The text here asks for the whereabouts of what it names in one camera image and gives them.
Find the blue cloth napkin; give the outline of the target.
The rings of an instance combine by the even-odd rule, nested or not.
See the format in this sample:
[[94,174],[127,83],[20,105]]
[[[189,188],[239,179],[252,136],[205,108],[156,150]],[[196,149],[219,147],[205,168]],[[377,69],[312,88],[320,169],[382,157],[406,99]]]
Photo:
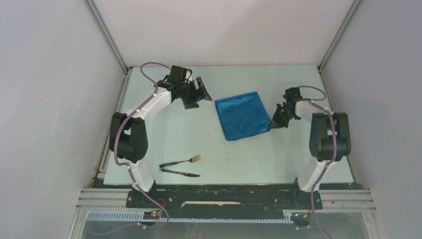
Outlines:
[[227,141],[237,141],[270,131],[270,118],[257,92],[214,102]]

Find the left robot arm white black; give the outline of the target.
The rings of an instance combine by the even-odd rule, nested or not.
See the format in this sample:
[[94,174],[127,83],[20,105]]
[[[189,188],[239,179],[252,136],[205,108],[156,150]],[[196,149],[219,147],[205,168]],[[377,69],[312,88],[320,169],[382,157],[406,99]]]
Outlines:
[[199,107],[199,101],[212,101],[200,76],[193,78],[191,69],[175,66],[162,80],[152,81],[153,91],[134,109],[112,115],[109,149],[116,165],[128,170],[133,187],[140,191],[138,201],[145,207],[157,202],[157,193],[151,188],[155,180],[151,176],[145,156],[148,150],[146,126],[173,101],[180,99],[185,109]]

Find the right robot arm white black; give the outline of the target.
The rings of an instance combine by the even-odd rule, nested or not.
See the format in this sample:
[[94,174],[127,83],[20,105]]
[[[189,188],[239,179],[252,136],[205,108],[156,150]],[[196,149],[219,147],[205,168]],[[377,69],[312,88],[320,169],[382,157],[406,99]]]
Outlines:
[[306,120],[311,125],[311,158],[304,173],[296,179],[298,189],[289,195],[295,208],[304,207],[310,200],[307,192],[317,191],[326,172],[351,152],[348,115],[331,112],[319,105],[317,99],[304,98],[301,89],[298,86],[285,90],[284,102],[277,104],[268,126],[269,129],[288,128],[291,120]]

